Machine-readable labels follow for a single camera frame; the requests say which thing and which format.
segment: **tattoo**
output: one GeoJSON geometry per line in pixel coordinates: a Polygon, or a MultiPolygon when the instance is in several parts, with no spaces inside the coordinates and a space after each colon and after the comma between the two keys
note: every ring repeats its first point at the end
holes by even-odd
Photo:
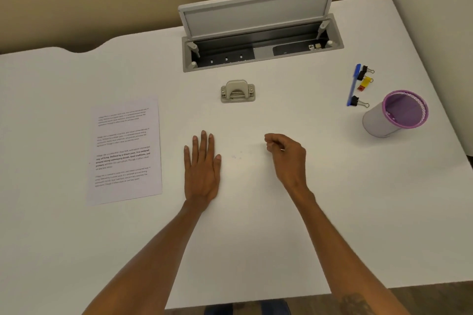
{"type": "Polygon", "coordinates": [[[340,311],[343,315],[376,315],[360,294],[350,294],[340,302],[340,311]]]}

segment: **paper sheet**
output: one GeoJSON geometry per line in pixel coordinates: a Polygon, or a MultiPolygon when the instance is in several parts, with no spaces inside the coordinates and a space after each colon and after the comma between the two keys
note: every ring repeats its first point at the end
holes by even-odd
{"type": "Polygon", "coordinates": [[[157,99],[92,110],[87,203],[162,193],[157,99]]]}

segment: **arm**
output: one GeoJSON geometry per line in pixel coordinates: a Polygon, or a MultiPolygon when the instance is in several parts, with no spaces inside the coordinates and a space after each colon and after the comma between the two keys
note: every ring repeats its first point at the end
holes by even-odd
{"type": "Polygon", "coordinates": [[[221,156],[214,138],[202,131],[200,149],[192,139],[192,161],[184,147],[186,200],[178,215],[105,286],[83,315],[163,314],[184,250],[202,212],[217,196],[221,156]]]}
{"type": "Polygon", "coordinates": [[[282,134],[265,135],[276,175],[299,210],[332,294],[344,315],[409,315],[353,252],[318,206],[305,181],[305,149],[282,134]]]}

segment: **purple rim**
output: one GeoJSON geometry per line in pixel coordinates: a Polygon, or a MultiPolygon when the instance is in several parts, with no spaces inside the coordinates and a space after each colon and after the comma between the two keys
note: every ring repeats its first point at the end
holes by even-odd
{"type": "Polygon", "coordinates": [[[384,98],[383,100],[383,115],[386,117],[386,119],[391,122],[393,125],[397,126],[397,127],[401,127],[401,128],[416,128],[416,127],[419,127],[419,126],[422,126],[425,121],[427,121],[427,119],[429,118],[429,107],[427,106],[427,103],[425,102],[425,100],[420,97],[418,94],[416,94],[415,92],[412,92],[412,91],[409,91],[409,90],[396,90],[396,91],[393,91],[393,92],[390,92],[386,95],[386,97],[384,98]],[[388,117],[388,115],[386,115],[386,100],[388,99],[389,96],[395,94],[396,92],[406,92],[408,94],[411,94],[411,95],[414,95],[415,97],[417,97],[420,101],[422,101],[422,103],[424,104],[424,107],[425,107],[425,118],[423,121],[419,122],[418,124],[414,125],[414,126],[404,126],[404,125],[401,125],[399,123],[397,123],[396,121],[393,121],[390,117],[388,117]]]}

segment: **forearm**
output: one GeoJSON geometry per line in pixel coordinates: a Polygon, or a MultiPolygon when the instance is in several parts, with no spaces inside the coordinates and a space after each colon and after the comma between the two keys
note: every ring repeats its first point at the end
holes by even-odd
{"type": "Polygon", "coordinates": [[[308,190],[303,192],[306,194],[291,196],[309,231],[330,289],[340,304],[365,300],[373,314],[407,315],[396,297],[363,264],[328,220],[313,194],[308,190]]]}
{"type": "Polygon", "coordinates": [[[96,296],[84,315],[161,314],[202,209],[185,202],[96,296]]]}

